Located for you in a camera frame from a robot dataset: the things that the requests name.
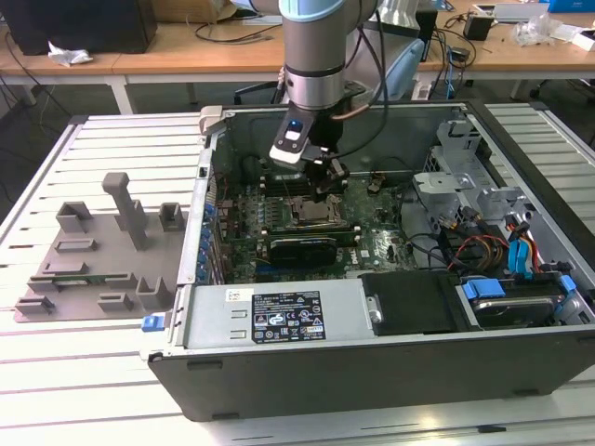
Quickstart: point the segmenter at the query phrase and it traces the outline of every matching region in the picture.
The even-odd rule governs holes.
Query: white box
[[[573,44],[586,51],[595,51],[595,30],[585,30],[573,39]]]

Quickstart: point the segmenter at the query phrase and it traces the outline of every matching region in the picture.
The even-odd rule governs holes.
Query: blue cable
[[[450,99],[450,93],[453,92],[454,93],[454,88],[453,88],[453,52],[451,50],[451,47],[448,47],[448,60],[449,60],[449,64],[448,64],[448,87],[446,88],[446,98]]]

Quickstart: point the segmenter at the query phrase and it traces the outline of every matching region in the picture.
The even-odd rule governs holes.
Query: power supply label
[[[318,291],[252,296],[252,340],[257,344],[321,339],[326,335]]]

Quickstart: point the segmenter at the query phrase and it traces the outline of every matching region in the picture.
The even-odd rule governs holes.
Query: motherboard
[[[345,190],[313,202],[290,181],[225,190],[218,238],[225,283],[356,278],[416,269],[397,224],[403,187],[371,188],[351,178]]]

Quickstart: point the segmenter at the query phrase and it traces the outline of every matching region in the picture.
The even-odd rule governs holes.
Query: floor
[[[510,101],[512,85],[511,81],[475,82],[462,89],[457,98],[478,98],[485,103],[506,102]],[[138,104],[139,113],[193,112],[204,105],[233,104],[233,91],[242,86],[246,85],[197,85],[197,97],[201,101],[198,105],[188,103],[185,85],[132,85],[130,92]],[[0,120],[0,221],[4,220],[12,202],[19,198],[69,121],[43,90],[33,92],[37,96],[36,106],[24,108],[10,101],[12,111]],[[53,96],[71,114],[118,114],[107,86],[58,86]],[[246,97],[245,103],[267,103],[270,96],[271,92],[255,93]],[[566,81],[548,83],[540,96],[540,100],[572,130],[589,141],[595,132],[595,105],[588,103],[587,98],[587,91]],[[528,96],[522,99],[532,100]]]

